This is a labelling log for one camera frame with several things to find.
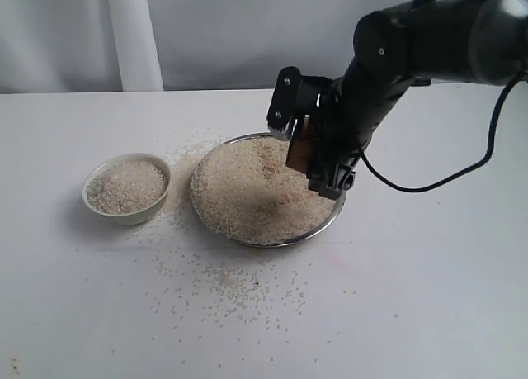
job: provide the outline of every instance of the scattered rice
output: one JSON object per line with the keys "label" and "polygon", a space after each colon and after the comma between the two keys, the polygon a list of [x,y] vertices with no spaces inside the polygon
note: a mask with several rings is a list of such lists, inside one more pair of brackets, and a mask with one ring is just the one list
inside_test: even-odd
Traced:
{"label": "scattered rice", "polygon": [[287,153],[288,143],[273,138],[220,145],[191,180],[198,216],[215,232],[258,245],[321,225],[336,203],[308,190],[306,177],[285,166]]}
{"label": "scattered rice", "polygon": [[167,177],[147,161],[125,162],[95,177],[87,188],[90,205],[106,214],[129,214],[153,204],[167,189]]}

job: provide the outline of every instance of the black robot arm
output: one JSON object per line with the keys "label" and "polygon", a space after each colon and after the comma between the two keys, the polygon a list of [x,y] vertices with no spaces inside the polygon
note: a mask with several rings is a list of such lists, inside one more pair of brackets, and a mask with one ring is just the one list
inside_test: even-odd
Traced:
{"label": "black robot arm", "polygon": [[337,199],[401,96],[432,79],[505,85],[528,60],[528,0],[413,0],[363,17],[355,58],[331,80],[283,69],[267,120],[290,140],[286,165]]}

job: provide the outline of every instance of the white backdrop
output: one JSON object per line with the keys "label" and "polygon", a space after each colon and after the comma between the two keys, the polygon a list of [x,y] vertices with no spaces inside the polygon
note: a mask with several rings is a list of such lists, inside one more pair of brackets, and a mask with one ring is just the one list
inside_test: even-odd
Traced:
{"label": "white backdrop", "polygon": [[359,18],[404,1],[0,0],[0,92],[259,88],[292,64],[337,77]]}

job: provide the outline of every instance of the white table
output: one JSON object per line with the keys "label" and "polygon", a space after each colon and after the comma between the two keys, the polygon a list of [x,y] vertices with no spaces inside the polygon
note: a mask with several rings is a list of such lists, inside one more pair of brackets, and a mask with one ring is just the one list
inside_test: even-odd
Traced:
{"label": "white table", "polygon": [[[414,196],[360,165],[342,215],[294,248],[228,244],[191,213],[131,229],[83,207],[105,159],[264,131],[270,95],[0,97],[1,378],[528,377],[526,87],[486,168]],[[476,161],[497,95],[413,90],[371,161],[407,186]]]}

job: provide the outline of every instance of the stainless steel bowl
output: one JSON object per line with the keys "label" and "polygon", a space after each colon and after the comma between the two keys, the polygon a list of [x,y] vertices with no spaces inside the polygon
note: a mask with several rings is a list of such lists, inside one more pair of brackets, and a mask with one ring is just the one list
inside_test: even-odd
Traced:
{"label": "stainless steel bowl", "polygon": [[[232,140],[229,140],[229,141],[226,141],[224,142],[223,144],[234,144],[236,142],[239,142],[239,141],[242,141],[242,140],[252,140],[252,139],[255,139],[255,138],[272,138],[271,137],[271,134],[269,133],[256,133],[256,134],[249,134],[249,135],[242,135],[241,137],[237,137],[237,138],[233,138]],[[198,177],[198,169],[200,168],[200,165],[204,162],[204,160],[207,158],[207,156],[209,154],[211,154],[212,152],[214,152],[215,150],[213,149],[211,152],[209,152],[199,163],[198,165],[196,166],[195,168],[195,171],[194,173],[192,174],[192,179],[194,180],[195,177]],[[242,240],[237,240],[237,239],[233,239],[231,237],[228,237],[227,235],[224,235],[224,234],[221,234],[219,232],[215,232],[214,230],[212,230],[204,221],[202,221],[202,223],[210,230],[214,231],[215,233],[217,233],[218,235],[222,235],[223,237],[225,237],[226,239],[230,239],[232,241],[235,241],[237,243],[240,243],[240,244],[243,244],[243,245],[247,245],[249,247],[258,247],[258,248],[266,248],[266,249],[274,249],[274,248],[277,248],[277,247],[285,247],[287,245],[292,245],[292,244],[297,244],[297,243],[300,243],[301,241],[305,241],[307,239],[311,239],[312,237],[314,237],[315,235],[318,235],[319,233],[321,233],[323,230],[327,229],[331,223],[333,223],[335,221],[335,219],[337,218],[337,216],[339,215],[339,213],[341,212],[341,209],[343,208],[344,204],[345,204],[345,200],[347,198],[347,195],[346,194],[343,194],[337,201],[336,201],[336,204],[333,208],[333,211],[332,211],[332,214],[319,226],[317,226],[316,228],[313,228],[312,230],[310,230],[309,232],[306,232],[305,234],[303,235],[300,235],[300,236],[297,236],[297,237],[294,237],[292,239],[286,239],[286,240],[283,240],[281,242],[278,242],[278,243],[274,243],[274,244],[251,244],[251,243],[247,243],[247,242],[244,242]],[[195,208],[195,203],[192,201],[192,206],[193,208],[195,209],[195,212],[198,214],[198,216],[200,217],[200,213],[198,212],[198,210]]]}

